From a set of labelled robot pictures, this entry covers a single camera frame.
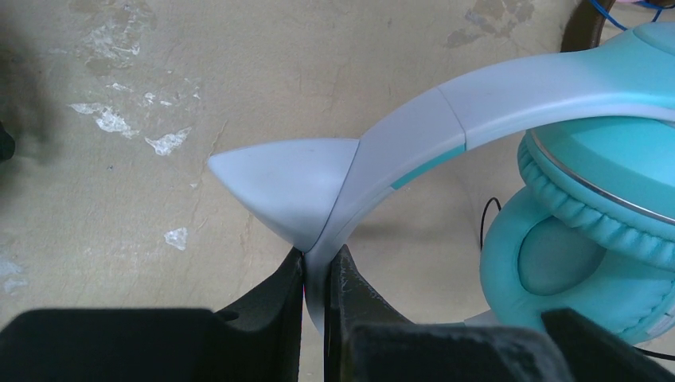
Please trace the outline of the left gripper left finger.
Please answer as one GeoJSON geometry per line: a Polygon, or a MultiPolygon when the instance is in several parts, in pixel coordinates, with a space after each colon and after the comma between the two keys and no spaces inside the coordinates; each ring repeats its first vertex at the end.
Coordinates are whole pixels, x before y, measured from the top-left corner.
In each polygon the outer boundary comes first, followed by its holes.
{"type": "Polygon", "coordinates": [[[4,381],[296,381],[302,255],[225,308],[39,309],[1,332],[4,381]]]}

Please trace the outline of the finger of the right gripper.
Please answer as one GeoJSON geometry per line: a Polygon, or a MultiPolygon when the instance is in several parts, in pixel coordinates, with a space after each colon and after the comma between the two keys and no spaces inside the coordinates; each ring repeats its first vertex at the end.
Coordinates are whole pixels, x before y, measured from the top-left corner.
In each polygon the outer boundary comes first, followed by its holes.
{"type": "Polygon", "coordinates": [[[574,381],[673,381],[674,374],[570,308],[541,315],[574,381]]]}

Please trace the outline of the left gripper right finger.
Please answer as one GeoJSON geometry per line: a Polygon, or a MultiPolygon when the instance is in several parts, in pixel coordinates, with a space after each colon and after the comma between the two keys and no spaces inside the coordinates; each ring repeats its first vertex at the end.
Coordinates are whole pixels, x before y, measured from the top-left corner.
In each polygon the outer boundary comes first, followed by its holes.
{"type": "Polygon", "coordinates": [[[326,381],[570,381],[545,335],[517,327],[415,324],[361,275],[347,246],[326,280],[326,381]]]}

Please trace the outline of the teal white cat headphones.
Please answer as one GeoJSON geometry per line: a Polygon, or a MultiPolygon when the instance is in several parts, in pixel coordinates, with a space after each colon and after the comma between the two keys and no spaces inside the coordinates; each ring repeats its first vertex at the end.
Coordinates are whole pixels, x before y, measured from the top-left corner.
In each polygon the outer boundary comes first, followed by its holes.
{"type": "Polygon", "coordinates": [[[378,204],[452,158],[522,133],[524,186],[480,258],[490,320],[543,329],[569,307],[625,342],[674,326],[674,25],[599,47],[523,57],[415,97],[360,138],[303,138],[214,154],[213,174],[304,254],[326,324],[330,263],[378,204]]]}

